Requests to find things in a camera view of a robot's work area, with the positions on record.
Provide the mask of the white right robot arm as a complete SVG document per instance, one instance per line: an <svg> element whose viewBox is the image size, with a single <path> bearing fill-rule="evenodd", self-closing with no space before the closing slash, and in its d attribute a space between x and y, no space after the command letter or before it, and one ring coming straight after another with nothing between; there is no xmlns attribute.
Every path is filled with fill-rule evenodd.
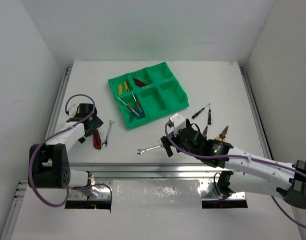
<svg viewBox="0 0 306 240"><path fill-rule="evenodd" d="M180 124L169 121L164 126L168 156L171 147L177 152L222 168L216 183L220 194L227 197L237 192L251 192L282 199L287 204L306 210L306 162L273 161L243 151L228 142L208 139L194 129L188 119Z"/></svg>

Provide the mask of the small yellow utility knife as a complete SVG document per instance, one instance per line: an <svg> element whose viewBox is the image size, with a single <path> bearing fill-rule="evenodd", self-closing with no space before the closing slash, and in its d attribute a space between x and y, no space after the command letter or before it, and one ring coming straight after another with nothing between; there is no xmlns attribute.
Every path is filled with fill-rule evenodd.
<svg viewBox="0 0 306 240"><path fill-rule="evenodd" d="M124 81L124 87L125 87L126 92L129 92L129 87L126 81Z"/></svg>

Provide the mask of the blue screwdriver red collar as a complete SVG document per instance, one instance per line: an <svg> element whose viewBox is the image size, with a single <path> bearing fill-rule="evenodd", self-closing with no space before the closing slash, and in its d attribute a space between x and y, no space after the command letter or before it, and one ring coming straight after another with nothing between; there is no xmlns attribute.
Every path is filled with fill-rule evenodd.
<svg viewBox="0 0 306 240"><path fill-rule="evenodd" d="M121 98L118 97L118 99L124 104L126 105L126 107L137 117L141 118L141 115L130 105L128 105L127 103L125 103Z"/></svg>

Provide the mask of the red utility knife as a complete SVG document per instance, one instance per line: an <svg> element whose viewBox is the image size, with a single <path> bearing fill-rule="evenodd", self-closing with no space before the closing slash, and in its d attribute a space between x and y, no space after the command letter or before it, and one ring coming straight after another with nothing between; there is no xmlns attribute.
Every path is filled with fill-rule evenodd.
<svg viewBox="0 0 306 240"><path fill-rule="evenodd" d="M97 150L100 150L102 148L101 138L98 130L96 130L93 134L93 146Z"/></svg>
<svg viewBox="0 0 306 240"><path fill-rule="evenodd" d="M145 83L145 82L143 82L143 81L141 81L141 80L139 80L139 79L137 79L137 78L132 78L133 79L133 81L134 81L134 83L137 85L137 86L139 86L139 87L145 87L145 86L147 86L147 84Z"/></svg>

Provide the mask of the green-black screwdriver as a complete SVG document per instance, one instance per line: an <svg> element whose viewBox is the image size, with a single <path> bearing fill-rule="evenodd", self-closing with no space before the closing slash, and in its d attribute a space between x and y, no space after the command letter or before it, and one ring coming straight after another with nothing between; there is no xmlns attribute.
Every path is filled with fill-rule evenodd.
<svg viewBox="0 0 306 240"><path fill-rule="evenodd" d="M202 113L206 107L209 107L210 103L207 104L205 107L201 108L199 111L197 111L194 115L192 115L192 119L195 119L200 113Z"/></svg>
<svg viewBox="0 0 306 240"><path fill-rule="evenodd" d="M209 104L209 109L208 109L208 122L207 124L210 126L212 124L212 112L211 112L211 104Z"/></svg>

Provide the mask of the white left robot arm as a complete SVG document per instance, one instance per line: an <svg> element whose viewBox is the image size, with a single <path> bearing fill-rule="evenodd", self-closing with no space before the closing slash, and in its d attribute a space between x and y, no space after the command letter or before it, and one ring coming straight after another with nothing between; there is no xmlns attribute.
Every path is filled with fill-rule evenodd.
<svg viewBox="0 0 306 240"><path fill-rule="evenodd" d="M38 189L91 191L95 187L90 172L70 169L68 152L76 143L82 144L94 135L103 121L91 103L71 107L66 114L69 119L59 132L29 150L29 186L40 199Z"/></svg>

